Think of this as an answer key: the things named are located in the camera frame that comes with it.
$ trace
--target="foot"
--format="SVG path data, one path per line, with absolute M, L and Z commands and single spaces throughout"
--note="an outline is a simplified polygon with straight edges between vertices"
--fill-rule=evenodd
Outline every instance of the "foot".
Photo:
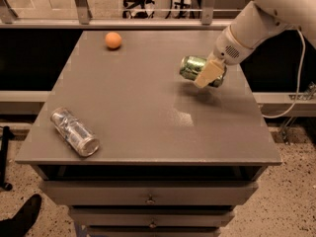
M 25 202 L 13 218 L 1 221 L 0 229 L 2 233 L 5 234 L 4 236 L 25 236 L 37 221 L 40 213 L 40 206 L 40 195 L 33 195 Z
M 155 2 L 152 0 L 145 1 L 145 11 L 147 13 L 148 18 L 153 18 L 155 10 Z

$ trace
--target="white cable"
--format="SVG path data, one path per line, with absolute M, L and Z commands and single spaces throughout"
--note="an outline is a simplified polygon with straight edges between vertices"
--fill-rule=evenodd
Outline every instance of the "white cable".
M 288 114 L 293 109 L 293 107 L 296 104 L 296 100 L 297 100 L 297 97 L 298 97 L 298 94 L 299 94 L 300 75 L 301 75 L 301 71 L 302 71 L 302 67 L 303 67 L 303 60 L 304 60 L 305 48 L 306 48 L 305 39 L 304 39 L 304 36 L 303 36 L 302 32 L 300 30 L 297 30 L 297 32 L 298 32 L 298 34 L 300 36 L 300 39 L 302 41 L 303 50 L 302 50 L 302 54 L 301 54 L 301 57 L 300 57 L 300 62 L 299 62 L 299 67 L 298 67 L 298 72 L 297 72 L 297 84 L 296 84 L 296 93 L 295 93 L 294 101 L 293 101 L 292 105 L 284 113 L 282 113 L 280 115 L 276 115 L 276 116 L 263 115 L 263 117 L 266 118 L 266 119 L 277 119 L 277 118 L 280 118 L 280 117 Z

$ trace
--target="orange ball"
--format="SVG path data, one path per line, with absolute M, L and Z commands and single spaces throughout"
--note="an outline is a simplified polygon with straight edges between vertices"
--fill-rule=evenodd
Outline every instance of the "orange ball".
M 119 48 L 121 45 L 121 36 L 118 33 L 110 32 L 105 37 L 107 47 L 111 49 Z

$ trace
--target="aluminum can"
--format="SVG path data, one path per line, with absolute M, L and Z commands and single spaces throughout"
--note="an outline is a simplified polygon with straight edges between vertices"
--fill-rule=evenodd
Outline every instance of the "aluminum can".
M 94 154 L 100 146 L 97 136 L 66 108 L 52 112 L 50 120 L 62 138 L 83 157 Z
M 198 56 L 185 56 L 180 65 L 180 74 L 189 80 L 195 81 L 198 74 L 202 71 L 203 67 L 205 66 L 207 62 L 207 59 L 203 57 L 198 57 Z M 219 87 L 222 85 L 224 81 L 224 76 L 225 73 L 219 77 L 217 77 L 216 80 L 213 82 L 209 83 L 208 86 L 211 87 Z

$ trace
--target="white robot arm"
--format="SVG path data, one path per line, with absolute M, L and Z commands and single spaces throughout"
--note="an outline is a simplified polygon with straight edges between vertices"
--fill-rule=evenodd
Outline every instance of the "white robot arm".
M 238 64 L 263 41 L 286 29 L 297 28 L 316 48 L 316 0 L 254 0 L 218 37 L 213 52 L 197 76 L 203 88 Z

